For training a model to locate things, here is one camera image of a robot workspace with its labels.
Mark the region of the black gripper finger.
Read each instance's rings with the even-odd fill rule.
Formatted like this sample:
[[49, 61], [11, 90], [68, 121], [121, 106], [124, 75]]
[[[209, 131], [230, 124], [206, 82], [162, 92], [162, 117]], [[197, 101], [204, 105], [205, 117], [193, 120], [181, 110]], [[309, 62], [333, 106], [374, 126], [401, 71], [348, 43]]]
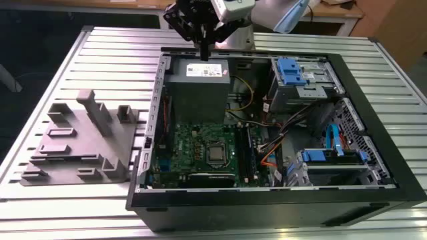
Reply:
[[169, 4], [162, 12], [162, 19], [186, 42], [193, 42], [198, 49], [200, 60], [204, 61], [204, 24], [192, 24], [176, 3]]
[[232, 33], [241, 28], [246, 23], [245, 19], [238, 19], [224, 23], [217, 27], [216, 23], [205, 23], [204, 29], [204, 61], [206, 62], [210, 56], [210, 45], [221, 43]]

